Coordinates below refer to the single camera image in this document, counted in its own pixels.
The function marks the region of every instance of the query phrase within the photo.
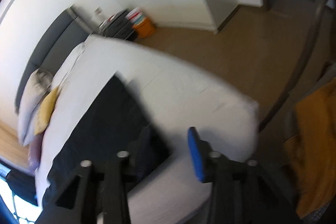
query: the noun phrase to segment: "gray headboard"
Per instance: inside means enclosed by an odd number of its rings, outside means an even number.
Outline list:
[[[91,33],[90,28],[71,9],[66,9],[54,20],[36,45],[23,72],[16,92],[16,113],[31,73],[42,68],[55,75],[73,48]]]

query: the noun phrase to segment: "metal pole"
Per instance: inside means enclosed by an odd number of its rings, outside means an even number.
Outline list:
[[[305,46],[299,58],[299,61],[296,64],[294,71],[292,72],[289,81],[281,93],[280,97],[277,99],[269,113],[266,117],[261,121],[259,124],[259,132],[261,132],[266,125],[273,119],[273,117],[278,113],[280,108],[288,99],[290,92],[295,88],[296,84],[298,83],[303,71],[306,68],[308,60],[313,52],[313,49],[316,45],[316,41],[319,35],[320,25],[322,22],[323,12],[325,10],[325,6],[328,0],[316,0],[316,10],[312,20],[312,23],[308,30],[308,35],[306,38]]]

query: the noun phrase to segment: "brown floor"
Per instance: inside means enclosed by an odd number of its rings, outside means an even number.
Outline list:
[[[315,10],[312,0],[271,0],[268,12],[241,7],[223,30],[159,28],[137,43],[172,54],[225,79],[259,103],[262,119],[294,69]],[[329,58],[332,15],[325,12],[310,62],[283,109],[260,134],[255,156],[286,163],[282,151],[284,113],[316,82]]]

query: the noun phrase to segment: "white mattress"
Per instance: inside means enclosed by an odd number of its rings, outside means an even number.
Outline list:
[[[132,224],[186,220],[209,198],[211,184],[197,181],[187,129],[230,159],[246,160],[257,142],[257,104],[234,87],[177,58],[135,43],[90,35],[62,85],[36,170],[41,205],[48,172],[72,130],[114,73],[124,81],[174,148],[162,165],[128,195]]]

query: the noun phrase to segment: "orange towel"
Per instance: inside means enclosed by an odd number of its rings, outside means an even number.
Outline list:
[[[298,178],[300,218],[336,193],[336,79],[295,106],[299,134],[284,143]]]

